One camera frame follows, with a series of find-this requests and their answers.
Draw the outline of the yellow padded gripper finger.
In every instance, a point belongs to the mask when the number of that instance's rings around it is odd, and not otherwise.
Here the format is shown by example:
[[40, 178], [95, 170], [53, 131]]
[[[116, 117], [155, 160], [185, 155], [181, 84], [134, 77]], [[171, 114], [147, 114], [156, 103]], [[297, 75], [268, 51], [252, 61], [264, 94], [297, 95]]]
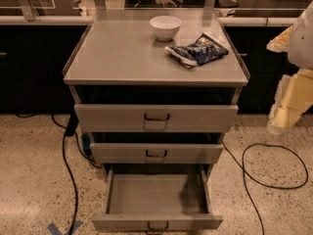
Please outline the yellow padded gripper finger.
[[294, 75], [284, 74], [274, 99], [267, 129], [280, 135], [288, 132], [313, 106], [313, 70], [300, 69]]
[[269, 51], [281, 53], [281, 52], [288, 52], [290, 49], [290, 35], [291, 35], [292, 27], [286, 28], [283, 32], [277, 35], [275, 38], [269, 41], [266, 45], [266, 48]]

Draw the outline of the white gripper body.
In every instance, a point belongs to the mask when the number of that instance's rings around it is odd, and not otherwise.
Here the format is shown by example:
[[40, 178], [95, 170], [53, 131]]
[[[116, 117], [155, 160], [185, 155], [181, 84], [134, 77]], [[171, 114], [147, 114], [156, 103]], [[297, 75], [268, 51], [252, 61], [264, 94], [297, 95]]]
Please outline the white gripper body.
[[313, 69], [313, 2], [294, 22], [289, 45], [289, 61], [299, 68]]

